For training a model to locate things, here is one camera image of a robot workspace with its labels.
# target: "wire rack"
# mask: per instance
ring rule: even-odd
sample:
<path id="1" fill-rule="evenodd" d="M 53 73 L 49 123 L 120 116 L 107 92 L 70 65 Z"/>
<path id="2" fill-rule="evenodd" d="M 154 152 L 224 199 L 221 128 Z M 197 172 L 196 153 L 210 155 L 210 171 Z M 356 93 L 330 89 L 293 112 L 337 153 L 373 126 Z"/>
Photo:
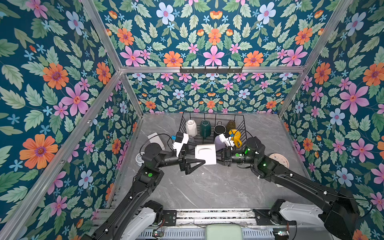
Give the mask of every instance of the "wire rack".
<path id="1" fill-rule="evenodd" d="M 179 132 L 187 133 L 185 124 L 188 120 L 194 120 L 197 125 L 197 135 L 194 138 L 195 144 L 211 144 L 214 142 L 214 127 L 217 124 L 227 125 L 229 121 L 234 121 L 236 123 L 236 129 L 241 133 L 241 142 L 245 145 L 247 140 L 247 130 L 245 128 L 245 118 L 243 115 L 239 114 L 220 114 L 220 113 L 183 113 L 181 117 Z M 203 120 L 208 120 L 211 123 L 211 135 L 206 139 L 200 135 L 200 123 Z"/>

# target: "metal beam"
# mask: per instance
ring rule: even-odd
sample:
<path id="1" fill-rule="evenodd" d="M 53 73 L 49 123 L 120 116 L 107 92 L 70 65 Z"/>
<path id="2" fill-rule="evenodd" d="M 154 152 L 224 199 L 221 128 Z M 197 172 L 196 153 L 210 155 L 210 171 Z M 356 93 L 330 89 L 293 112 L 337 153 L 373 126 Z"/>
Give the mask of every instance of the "metal beam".
<path id="1" fill-rule="evenodd" d="M 123 73 L 303 73 L 302 66 L 260 66 L 260 67 L 127 67 L 121 68 Z"/>
<path id="2" fill-rule="evenodd" d="M 113 67 L 116 71 L 118 71 L 122 67 L 120 58 L 115 50 L 115 47 L 111 42 L 111 39 L 107 35 L 107 30 L 105 29 L 104 23 L 98 13 L 95 3 L 93 2 L 93 0 L 82 0 L 81 2 L 83 3 L 84 9 L 86 10 L 89 16 L 93 27 L 99 35 L 104 49 L 107 51 L 107 54 L 112 62 Z"/>
<path id="3" fill-rule="evenodd" d="M 44 169 L 43 173 L 37 179 L 33 187 L 29 190 L 20 206 L 16 209 L 12 218 L 2 228 L 0 231 L 0 239 L 14 240 L 17 237 L 18 233 L 25 226 L 26 222 L 42 201 L 50 185 L 55 181 L 65 162 L 72 154 L 73 149 L 84 136 L 89 127 L 90 121 L 96 117 L 101 107 L 104 105 L 106 99 L 109 97 L 109 94 L 120 80 L 120 77 L 120 72 L 115 73 L 100 92 L 99 96 L 84 114 L 79 124 L 68 136 L 67 140 L 56 153 L 55 157 Z"/>
<path id="4" fill-rule="evenodd" d="M 131 103 L 133 105 L 133 108 L 135 109 L 137 115 L 139 118 L 143 117 L 143 111 L 141 109 L 141 106 L 139 104 L 139 100 L 136 97 L 135 91 L 133 90 L 133 87 L 129 83 L 129 79 L 126 74 L 123 74 L 121 78 L 122 85 L 127 90 L 128 98 L 131 100 Z"/>
<path id="5" fill-rule="evenodd" d="M 311 54 L 309 55 L 307 61 L 305 62 L 304 71 L 297 77 L 291 90 L 287 94 L 287 97 L 284 100 L 283 106 L 280 108 L 280 110 L 278 112 L 279 117 L 281 117 L 281 118 L 283 117 L 284 112 L 287 110 L 289 104 L 293 100 L 297 91 L 300 89 L 300 86 L 301 86 L 303 80 L 307 77 L 312 66 L 315 64 L 321 51 L 323 50 L 323 48 L 327 44 L 329 38 L 331 37 L 332 33 L 336 29 L 341 18 L 344 16 L 345 12 L 347 11 L 349 5 L 351 5 L 352 2 L 353 2 L 353 0 L 340 0 L 339 1 L 338 5 L 336 6 L 335 11 L 332 13 L 331 17 L 328 20 L 327 25 L 324 28 L 323 34 L 320 36 L 318 42 L 316 43 L 316 45 L 313 48 Z"/>
<path id="6" fill-rule="evenodd" d="M 136 139 L 139 136 L 139 132 L 140 132 L 140 129 L 141 129 L 142 122 L 143 122 L 143 119 L 139 118 L 138 121 L 137 121 L 136 130 L 135 130 L 135 132 L 133 133 L 133 135 L 131 137 L 131 144 L 130 144 L 129 148 L 127 149 L 127 151 L 125 152 L 125 156 L 124 156 L 124 158 L 122 160 L 122 166 L 121 166 L 121 168 L 119 170 L 119 173 L 118 173 L 118 175 L 116 177 L 116 180 L 114 182 L 114 185 L 113 185 L 114 187 L 111 190 L 111 193 L 109 195 L 109 199 L 107 201 L 106 208 L 110 208 L 111 207 L 112 201 L 113 201 L 114 196 L 115 196 L 115 193 L 117 192 L 117 189 L 119 187 L 121 187 L 122 181 L 124 180 L 125 173 L 127 172 L 128 166 L 130 164 L 129 160 L 131 159 L 131 156 L 133 154 L 133 150 L 135 148 Z"/>

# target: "floral wallpaper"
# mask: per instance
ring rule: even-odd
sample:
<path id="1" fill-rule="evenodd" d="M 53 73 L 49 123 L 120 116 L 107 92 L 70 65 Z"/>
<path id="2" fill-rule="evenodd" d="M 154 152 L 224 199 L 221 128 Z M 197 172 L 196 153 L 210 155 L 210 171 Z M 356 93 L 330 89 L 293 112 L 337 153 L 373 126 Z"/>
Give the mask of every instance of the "floral wallpaper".
<path id="1" fill-rule="evenodd" d="M 383 17 L 383 1 L 354 1 L 283 117 L 311 179 L 358 199 L 354 240 L 384 232 Z"/>
<path id="2" fill-rule="evenodd" d="M 126 66 L 298 66 L 337 3 L 110 0 L 96 7 Z"/>
<path id="3" fill-rule="evenodd" d="M 79 1 L 3 1 L 0 28 L 0 135 L 6 139 L 0 146 L 2 228 L 114 69 Z M 134 128 L 136 115 L 121 88 L 115 88 L 20 239 L 55 239 L 59 234 L 79 239 L 89 228 Z M 77 224 L 81 218 L 83 228 Z"/>
<path id="4" fill-rule="evenodd" d="M 128 74 L 144 112 L 277 112 L 293 73 Z"/>

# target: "white mug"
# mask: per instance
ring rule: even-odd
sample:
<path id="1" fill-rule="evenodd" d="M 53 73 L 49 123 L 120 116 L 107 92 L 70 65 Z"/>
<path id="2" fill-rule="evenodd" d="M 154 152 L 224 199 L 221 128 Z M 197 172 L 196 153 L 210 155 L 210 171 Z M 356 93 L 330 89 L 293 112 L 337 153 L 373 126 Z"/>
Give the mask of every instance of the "white mug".
<path id="1" fill-rule="evenodd" d="M 188 120 L 185 124 L 185 128 L 189 136 L 194 137 L 197 135 L 197 126 L 194 120 Z"/>

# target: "black wire basket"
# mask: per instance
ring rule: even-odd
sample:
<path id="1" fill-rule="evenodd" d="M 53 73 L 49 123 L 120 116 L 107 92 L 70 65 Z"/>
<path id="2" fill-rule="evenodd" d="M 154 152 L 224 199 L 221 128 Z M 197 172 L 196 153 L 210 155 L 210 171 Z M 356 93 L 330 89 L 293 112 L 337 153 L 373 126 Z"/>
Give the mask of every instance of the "black wire basket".
<path id="1" fill-rule="evenodd" d="M 243 145 L 240 147 L 243 148 L 245 142 L 247 141 L 247 130 L 245 128 L 245 119 L 243 115 L 239 114 L 220 114 L 220 113 L 183 113 L 181 117 L 179 132 L 187 133 L 186 123 L 188 120 L 194 120 L 197 125 L 197 135 L 193 137 L 195 144 L 212 144 L 214 143 L 214 127 L 217 124 L 227 125 L 229 121 L 234 121 L 236 123 L 236 129 L 240 131 L 241 137 L 240 140 Z M 208 120 L 211 123 L 211 135 L 205 139 L 200 135 L 200 123 L 203 120 Z"/>

